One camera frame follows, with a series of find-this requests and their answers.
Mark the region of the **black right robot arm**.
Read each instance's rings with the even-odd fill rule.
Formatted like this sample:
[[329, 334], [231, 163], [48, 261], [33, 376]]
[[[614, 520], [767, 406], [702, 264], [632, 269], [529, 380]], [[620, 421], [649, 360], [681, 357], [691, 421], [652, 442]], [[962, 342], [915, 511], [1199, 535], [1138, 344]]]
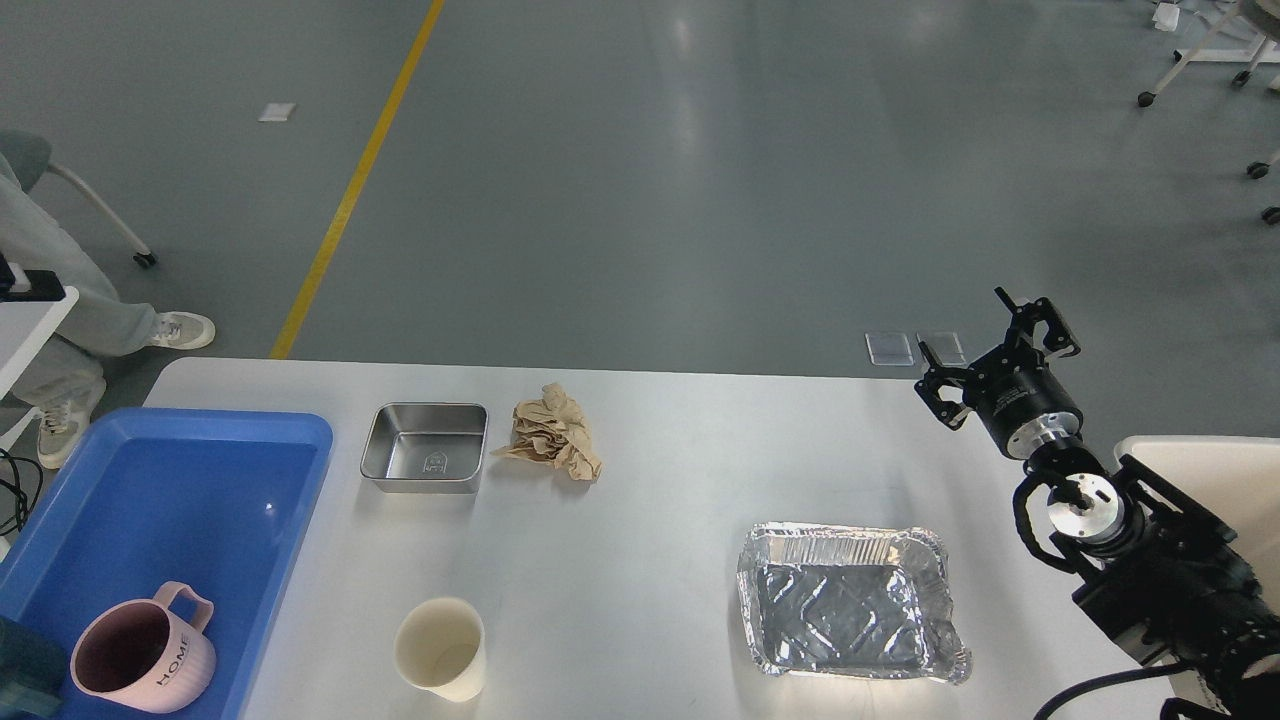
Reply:
[[1236, 532], [1132, 455], [1106, 469], [1085, 445], [1083, 411], [1051, 372], [1052, 359], [1080, 351], [1068, 323], [1048, 299], [996, 295], [1010, 315], [1002, 342], [950, 366], [920, 340], [916, 393], [951, 430], [978, 416], [997, 450], [1021, 464], [1012, 492], [1020, 542], [1082, 579], [1073, 602], [1137, 662], [1059, 692], [1037, 717], [1093, 691], [1193, 673], [1213, 705], [1169, 697], [1162, 719], [1275, 719], [1277, 614], [1233, 548]]

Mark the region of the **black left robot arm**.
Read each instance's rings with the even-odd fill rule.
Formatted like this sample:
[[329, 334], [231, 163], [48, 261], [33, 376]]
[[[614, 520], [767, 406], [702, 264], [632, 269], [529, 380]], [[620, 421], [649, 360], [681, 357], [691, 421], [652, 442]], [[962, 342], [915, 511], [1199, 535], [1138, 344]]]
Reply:
[[1, 255], [1, 302], [58, 302], [67, 296], [58, 275], [51, 270], [24, 269]]

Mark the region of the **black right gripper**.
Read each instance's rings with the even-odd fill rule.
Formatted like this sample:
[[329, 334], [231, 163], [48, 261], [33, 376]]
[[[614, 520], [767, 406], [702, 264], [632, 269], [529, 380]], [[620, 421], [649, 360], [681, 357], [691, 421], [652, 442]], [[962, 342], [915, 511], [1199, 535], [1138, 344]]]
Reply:
[[[1057, 439], [1078, 439], [1083, 413], [1048, 370], [1053, 360], [1074, 357], [1082, 347], [1047, 297], [1015, 300], [1004, 287], [995, 293], [1010, 314], [1004, 341], [995, 348], [995, 370], [987, 355], [968, 366], [946, 366], [924, 340], [918, 342], [925, 373], [914, 384], [933, 416], [959, 430], [975, 414], [1005, 457], [1028, 460]], [[946, 400], [943, 388], [961, 391]]]

